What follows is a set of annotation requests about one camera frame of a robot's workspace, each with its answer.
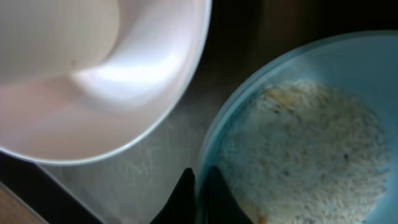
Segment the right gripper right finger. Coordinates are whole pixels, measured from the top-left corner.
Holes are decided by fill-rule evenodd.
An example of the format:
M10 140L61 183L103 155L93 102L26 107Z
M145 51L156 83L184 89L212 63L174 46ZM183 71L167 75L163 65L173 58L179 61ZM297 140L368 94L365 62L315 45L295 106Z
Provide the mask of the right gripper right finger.
M252 224L216 166L209 168L198 196L199 224Z

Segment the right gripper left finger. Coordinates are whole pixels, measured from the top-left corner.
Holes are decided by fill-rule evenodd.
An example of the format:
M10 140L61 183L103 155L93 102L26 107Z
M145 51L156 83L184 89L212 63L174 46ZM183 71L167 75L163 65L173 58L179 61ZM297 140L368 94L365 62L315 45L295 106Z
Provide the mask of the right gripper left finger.
M195 174L186 168L180 176L168 201L150 224L194 224Z

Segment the light blue bowl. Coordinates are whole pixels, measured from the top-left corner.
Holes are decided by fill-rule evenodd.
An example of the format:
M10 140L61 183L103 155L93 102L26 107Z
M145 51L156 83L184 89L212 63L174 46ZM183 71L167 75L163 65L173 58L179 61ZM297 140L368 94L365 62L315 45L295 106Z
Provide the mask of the light blue bowl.
M221 136L236 113L259 94L263 85L311 78L347 91L363 100L381 120L392 157L388 192L367 223L397 223L397 31L372 30L337 35L296 48L252 74L228 98L213 120L200 156L195 186L197 223L208 218L206 176Z

